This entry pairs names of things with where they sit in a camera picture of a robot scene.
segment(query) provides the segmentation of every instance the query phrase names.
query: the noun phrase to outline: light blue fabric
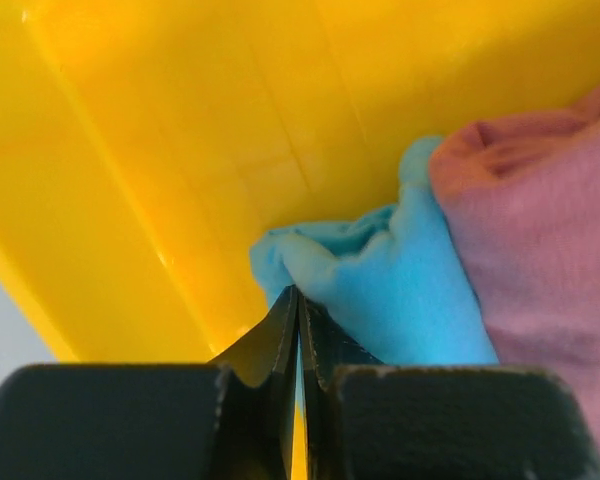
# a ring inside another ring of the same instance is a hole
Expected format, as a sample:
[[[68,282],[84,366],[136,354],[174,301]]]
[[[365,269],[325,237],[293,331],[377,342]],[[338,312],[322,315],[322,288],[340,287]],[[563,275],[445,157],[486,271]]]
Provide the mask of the light blue fabric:
[[[428,160],[440,141],[425,137],[405,153],[398,205],[357,222],[265,235],[251,249],[251,265],[269,304],[295,283],[385,363],[497,363],[429,184]]]

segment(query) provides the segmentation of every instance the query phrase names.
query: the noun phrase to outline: folded pink towel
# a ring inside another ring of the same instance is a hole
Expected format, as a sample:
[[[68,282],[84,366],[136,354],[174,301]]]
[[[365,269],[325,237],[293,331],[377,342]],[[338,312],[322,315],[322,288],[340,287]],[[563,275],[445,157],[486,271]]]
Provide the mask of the folded pink towel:
[[[500,360],[558,373],[600,445],[600,88],[461,129],[430,175]]]

